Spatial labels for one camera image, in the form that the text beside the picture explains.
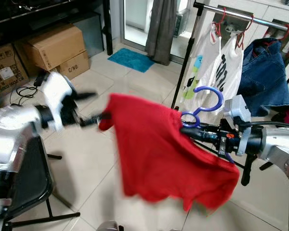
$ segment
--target tile floor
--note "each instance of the tile floor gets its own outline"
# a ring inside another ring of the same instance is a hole
[[[125,46],[119,44],[115,51],[121,47]],[[181,65],[154,64],[146,73],[140,73],[108,61],[107,57],[106,52],[92,57],[90,70],[72,80],[79,92],[95,90],[99,94],[98,98],[79,105],[82,116],[102,111],[111,92],[133,94],[171,105]],[[12,102],[18,102],[14,93]],[[37,103],[44,104],[40,90],[33,99],[23,100],[23,104]],[[96,127],[74,126],[58,133],[45,131],[41,136],[48,154],[63,156],[62,160],[50,160],[56,184],[55,196],[50,197],[53,213],[62,215],[79,211],[81,216],[17,228],[16,231],[94,231],[103,221],[113,219],[124,225],[126,231],[289,230],[289,182],[275,167],[260,172],[261,161],[253,166],[250,184],[243,187],[238,183],[231,200],[207,217],[197,206],[185,213],[180,200],[167,199],[151,205],[137,197],[125,198],[120,187],[113,130],[102,133]],[[243,157],[236,160],[245,161]],[[43,203],[15,220],[45,216],[47,209]]]

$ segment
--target clothing rack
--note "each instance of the clothing rack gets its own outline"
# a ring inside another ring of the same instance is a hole
[[[184,76],[184,73],[185,73],[185,69],[186,69],[186,66],[187,66],[187,63],[188,63],[189,55],[191,53],[193,44],[195,42],[195,35],[196,35],[196,33],[198,31],[200,31],[199,28],[197,28],[197,25],[198,25],[198,22],[200,20],[200,17],[202,15],[203,10],[213,11],[213,12],[216,12],[216,13],[219,13],[219,14],[225,14],[225,15],[228,15],[228,16],[231,16],[231,17],[242,19],[244,21],[253,20],[252,21],[253,23],[257,23],[257,24],[261,24],[261,25],[265,25],[265,26],[270,26],[270,27],[273,27],[273,28],[276,28],[276,29],[279,29],[279,30],[283,30],[283,31],[288,31],[288,27],[285,26],[285,25],[278,24],[278,23],[273,23],[273,22],[269,22],[269,21],[265,21],[265,20],[262,20],[262,19],[259,19],[259,18],[253,18],[250,15],[240,14],[240,13],[236,13],[236,12],[232,12],[232,11],[228,11],[228,10],[224,11],[224,9],[208,6],[206,4],[199,3],[199,2],[196,2],[196,1],[194,1],[194,5],[193,6],[198,8],[197,17],[196,17],[196,20],[195,20],[192,36],[191,36],[191,38],[188,41],[188,46],[187,46],[187,49],[186,49],[185,58],[184,58],[184,61],[183,61],[181,72],[180,72],[180,77],[179,77],[178,84],[177,84],[177,87],[176,87],[176,90],[175,90],[175,93],[174,93],[174,97],[173,97],[173,100],[172,100],[172,104],[171,104],[171,108],[172,109],[174,108],[175,102],[176,102],[177,97],[178,97],[179,89],[181,87],[181,83],[182,83],[182,79],[183,79],[183,76]]]

